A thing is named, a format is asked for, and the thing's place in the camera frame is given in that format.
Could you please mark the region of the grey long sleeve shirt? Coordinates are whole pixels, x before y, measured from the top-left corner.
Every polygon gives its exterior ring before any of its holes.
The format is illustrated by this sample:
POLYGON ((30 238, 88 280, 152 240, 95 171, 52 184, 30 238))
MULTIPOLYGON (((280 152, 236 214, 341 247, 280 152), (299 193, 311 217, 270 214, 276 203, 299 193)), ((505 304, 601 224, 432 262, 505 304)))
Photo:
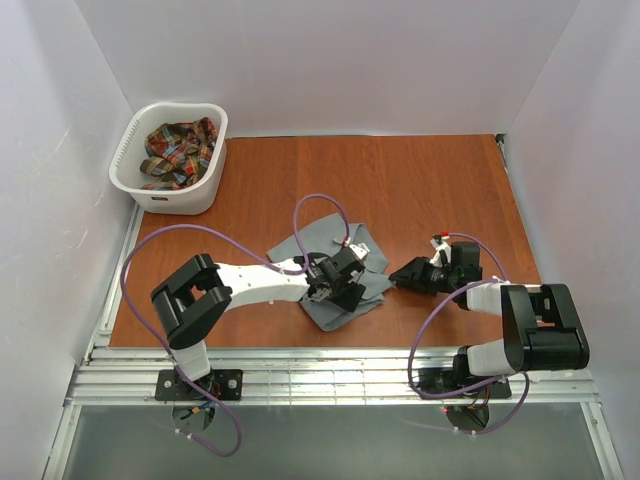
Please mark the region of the grey long sleeve shirt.
POLYGON ((316 271, 333 281, 336 293, 320 302, 304 299, 301 305, 324 332, 339 329, 382 305, 384 293, 392 287, 385 269, 389 260, 363 223, 345 225, 339 214, 323 217, 299 231, 303 246, 316 271), (358 265, 354 254, 341 247, 349 233, 353 246, 366 246, 368 253, 358 265))

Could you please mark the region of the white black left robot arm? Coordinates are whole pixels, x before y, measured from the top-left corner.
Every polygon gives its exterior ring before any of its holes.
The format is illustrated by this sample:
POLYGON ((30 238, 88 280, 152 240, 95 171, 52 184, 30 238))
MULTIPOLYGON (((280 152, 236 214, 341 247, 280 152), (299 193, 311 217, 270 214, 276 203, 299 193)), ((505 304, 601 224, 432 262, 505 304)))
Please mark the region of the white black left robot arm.
POLYGON ((151 301, 166 333, 175 364, 191 381, 210 374, 205 338, 227 310, 275 301, 328 301, 353 312, 366 287, 360 283, 369 250, 351 244, 328 256, 314 252, 309 269, 296 256, 265 265, 216 263, 210 255, 192 257, 151 293, 151 301))

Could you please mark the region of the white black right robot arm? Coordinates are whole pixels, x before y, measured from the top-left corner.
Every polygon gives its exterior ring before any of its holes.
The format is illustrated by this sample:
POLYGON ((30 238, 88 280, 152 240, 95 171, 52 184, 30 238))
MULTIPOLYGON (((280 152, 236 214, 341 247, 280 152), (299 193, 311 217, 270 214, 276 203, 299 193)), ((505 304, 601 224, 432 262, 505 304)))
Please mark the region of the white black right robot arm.
POLYGON ((582 370, 590 347, 569 288, 564 284, 520 284, 506 279, 506 271, 485 279, 481 253, 497 256, 482 242, 459 234, 432 238, 433 257, 416 257, 390 275, 396 286, 435 296, 443 294, 465 311, 497 316, 502 337, 463 346, 452 366, 422 368, 411 380, 429 395, 474 391, 495 377, 530 371, 582 370))

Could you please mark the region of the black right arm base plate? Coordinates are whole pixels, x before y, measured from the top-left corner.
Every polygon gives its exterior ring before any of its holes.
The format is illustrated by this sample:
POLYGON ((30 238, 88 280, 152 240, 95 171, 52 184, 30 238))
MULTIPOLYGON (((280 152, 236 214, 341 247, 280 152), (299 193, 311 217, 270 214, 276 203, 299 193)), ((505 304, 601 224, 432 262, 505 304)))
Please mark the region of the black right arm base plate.
MULTIPOLYGON (((454 372, 449 368, 419 368, 412 374, 412 380, 423 392, 429 394, 442 394, 453 390, 458 390, 481 381, 481 378, 469 378, 458 383, 454 379, 454 372)), ((485 400, 489 399, 509 399, 512 391, 507 380, 496 382, 480 389, 469 390, 458 398, 465 400, 485 400)))

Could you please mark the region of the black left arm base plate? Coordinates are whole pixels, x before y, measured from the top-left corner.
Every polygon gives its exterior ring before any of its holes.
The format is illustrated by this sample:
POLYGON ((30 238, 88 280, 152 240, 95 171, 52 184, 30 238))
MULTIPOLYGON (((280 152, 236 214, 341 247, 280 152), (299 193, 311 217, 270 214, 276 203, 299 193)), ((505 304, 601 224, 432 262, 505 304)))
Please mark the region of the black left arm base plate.
MULTIPOLYGON (((244 372, 240 369, 212 369, 208 375, 194 380, 202 390, 220 400, 239 400, 244 372)), ((190 386, 175 369, 158 374, 154 399, 157 401, 196 401, 205 396, 190 386)))

